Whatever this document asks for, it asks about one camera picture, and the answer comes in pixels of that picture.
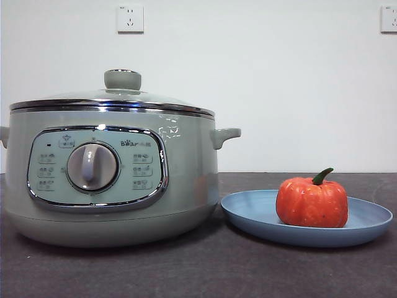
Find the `lid knob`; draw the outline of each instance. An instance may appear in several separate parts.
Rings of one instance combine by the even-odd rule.
[[[107,89],[131,89],[139,90],[142,77],[132,70],[108,70],[105,71],[105,86]]]

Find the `cooker handle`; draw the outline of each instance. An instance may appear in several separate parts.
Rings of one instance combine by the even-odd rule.
[[[211,133],[211,139],[214,149],[222,148],[223,142],[230,138],[241,136],[241,129],[215,129]]]
[[[5,149],[7,149],[8,136],[10,134],[10,128],[5,126],[0,126],[0,141]]]

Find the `control panel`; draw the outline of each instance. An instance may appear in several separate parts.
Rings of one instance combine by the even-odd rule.
[[[33,141],[31,196],[64,207],[148,205],[166,189],[164,144],[133,127],[73,126],[42,131]]]

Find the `cooker base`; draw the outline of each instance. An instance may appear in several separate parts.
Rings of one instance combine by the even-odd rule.
[[[136,245],[173,237],[202,223],[215,209],[206,205],[176,214],[103,222],[55,222],[8,212],[16,229],[33,240],[59,246],[99,248]]]

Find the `glass lid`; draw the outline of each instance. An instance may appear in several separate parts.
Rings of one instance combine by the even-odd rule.
[[[187,102],[140,91],[141,75],[132,70],[106,71],[105,86],[106,89],[96,91],[65,93],[35,101],[17,102],[12,104],[10,109],[14,111],[39,107],[121,107],[194,112],[215,116],[213,111],[194,107]]]

